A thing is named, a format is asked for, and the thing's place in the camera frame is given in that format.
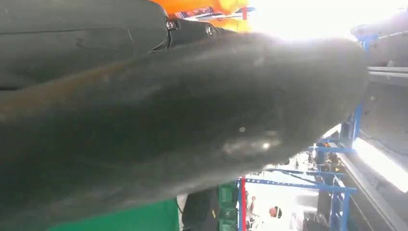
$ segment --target metal beam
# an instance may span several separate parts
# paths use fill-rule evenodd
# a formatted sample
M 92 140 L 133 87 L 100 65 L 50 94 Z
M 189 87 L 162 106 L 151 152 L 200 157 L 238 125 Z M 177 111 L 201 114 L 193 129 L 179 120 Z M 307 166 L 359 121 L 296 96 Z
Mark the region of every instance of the metal beam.
M 356 189 L 353 189 L 353 188 L 330 186 L 330 185 L 325 185 L 325 184 L 321 184 L 321 185 L 293 184 L 293 183 L 276 182 L 273 180 L 259 180 L 259 179 L 245 179 L 245 181 L 247 183 L 280 185 L 280 186 L 289 186 L 289 187 L 304 188 L 304 189 L 320 189 L 320 190 L 326 190 L 326 191 L 331 191 L 331 192 L 354 193 L 356 191 Z

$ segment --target dark fabric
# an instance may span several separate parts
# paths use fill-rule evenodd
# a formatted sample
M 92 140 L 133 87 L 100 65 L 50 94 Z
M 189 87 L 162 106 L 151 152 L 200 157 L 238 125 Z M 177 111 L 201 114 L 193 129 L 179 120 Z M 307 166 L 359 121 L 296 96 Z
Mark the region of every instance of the dark fabric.
M 189 194 L 183 209 L 183 224 L 190 231 L 216 231 L 220 212 L 217 188 Z

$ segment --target fluorescent light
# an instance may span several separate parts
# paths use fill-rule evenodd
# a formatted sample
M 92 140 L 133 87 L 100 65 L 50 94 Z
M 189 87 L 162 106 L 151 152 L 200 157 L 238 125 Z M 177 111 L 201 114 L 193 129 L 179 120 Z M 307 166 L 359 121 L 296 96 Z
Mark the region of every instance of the fluorescent light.
M 322 138 L 327 138 L 331 135 L 333 135 L 335 132 L 339 132 L 342 130 L 342 124 L 338 124 L 336 126 L 334 126 L 333 128 L 331 128 L 330 130 L 328 130 L 325 134 L 323 134 Z
M 306 211 L 306 212 L 317 212 L 317 211 L 318 211 L 318 209 L 315 208 L 315 207 L 300 206 L 300 208 L 301 208 L 303 211 Z
M 286 39 L 348 37 L 350 29 L 388 18 L 405 0 L 250 0 L 251 28 Z
M 408 173 L 386 155 L 361 138 L 353 143 L 361 159 L 404 193 L 408 192 Z

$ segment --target orange object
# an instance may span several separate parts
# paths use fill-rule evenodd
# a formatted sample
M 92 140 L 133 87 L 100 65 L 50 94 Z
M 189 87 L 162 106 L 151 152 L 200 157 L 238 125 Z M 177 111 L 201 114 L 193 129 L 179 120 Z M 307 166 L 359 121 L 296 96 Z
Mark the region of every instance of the orange object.
M 246 7 L 248 0 L 152 0 L 160 4 L 169 16 L 184 13 L 183 17 L 196 16 L 203 13 L 222 13 L 225 15 Z
M 226 30 L 232 30 L 235 32 L 249 32 L 251 27 L 248 26 L 248 21 L 237 18 L 216 18 L 206 21 L 213 26 L 220 27 Z

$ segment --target person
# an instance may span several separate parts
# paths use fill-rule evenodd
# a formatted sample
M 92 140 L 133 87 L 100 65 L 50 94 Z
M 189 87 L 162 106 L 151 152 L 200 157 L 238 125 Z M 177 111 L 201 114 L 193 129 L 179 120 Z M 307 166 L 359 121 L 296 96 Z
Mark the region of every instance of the person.
M 282 210 L 275 206 L 269 209 L 269 215 L 272 218 L 281 218 L 282 217 Z
M 246 210 L 246 216 L 249 217 L 250 220 L 253 220 L 254 217 L 259 217 L 257 214 L 254 214 L 255 200 L 256 200 L 256 197 L 253 196 L 252 201 Z

